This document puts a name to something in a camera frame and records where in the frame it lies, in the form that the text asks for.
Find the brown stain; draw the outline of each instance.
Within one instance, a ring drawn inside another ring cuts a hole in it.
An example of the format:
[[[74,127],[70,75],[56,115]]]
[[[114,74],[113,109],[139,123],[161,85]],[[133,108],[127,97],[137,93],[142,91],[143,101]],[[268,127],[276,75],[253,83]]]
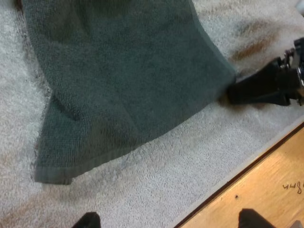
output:
[[[236,61],[240,61],[244,58],[248,58],[248,57],[266,49],[267,46],[269,46],[271,43],[273,43],[275,39],[276,39],[276,34],[273,34],[267,38],[264,38],[253,44],[250,44],[245,49],[240,49],[240,50],[235,51],[233,53],[233,55],[229,58],[229,60],[236,62]]]
[[[219,5],[212,7],[211,9],[203,10],[199,13],[202,16],[214,16],[218,14],[222,14],[225,11],[233,10],[241,4],[246,5],[250,0],[239,0],[233,2],[221,2]]]

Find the wood surface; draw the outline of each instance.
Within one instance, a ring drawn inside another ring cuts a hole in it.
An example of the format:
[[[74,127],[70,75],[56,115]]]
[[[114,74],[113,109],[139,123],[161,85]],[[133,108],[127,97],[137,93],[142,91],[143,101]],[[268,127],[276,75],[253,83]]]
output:
[[[183,228],[237,228],[254,209],[276,228],[304,223],[304,128],[192,216]]]

